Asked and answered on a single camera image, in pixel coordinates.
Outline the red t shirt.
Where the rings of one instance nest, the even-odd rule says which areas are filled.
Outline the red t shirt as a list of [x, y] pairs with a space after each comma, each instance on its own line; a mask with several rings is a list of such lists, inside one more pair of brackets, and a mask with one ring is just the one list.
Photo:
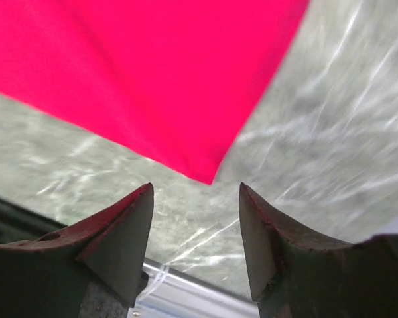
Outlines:
[[0, 93], [210, 184], [308, 1], [0, 1]]

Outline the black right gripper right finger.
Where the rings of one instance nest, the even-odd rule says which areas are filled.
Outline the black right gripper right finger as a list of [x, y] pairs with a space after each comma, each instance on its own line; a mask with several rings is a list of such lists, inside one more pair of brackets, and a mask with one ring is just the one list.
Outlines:
[[398, 317], [398, 234], [351, 244], [239, 187], [252, 300], [261, 317]]

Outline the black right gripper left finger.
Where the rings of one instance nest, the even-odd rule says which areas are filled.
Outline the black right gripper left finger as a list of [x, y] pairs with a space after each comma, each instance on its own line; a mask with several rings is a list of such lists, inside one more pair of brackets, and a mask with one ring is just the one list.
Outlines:
[[38, 240], [0, 244], [0, 317], [126, 317], [144, 290], [151, 184]]

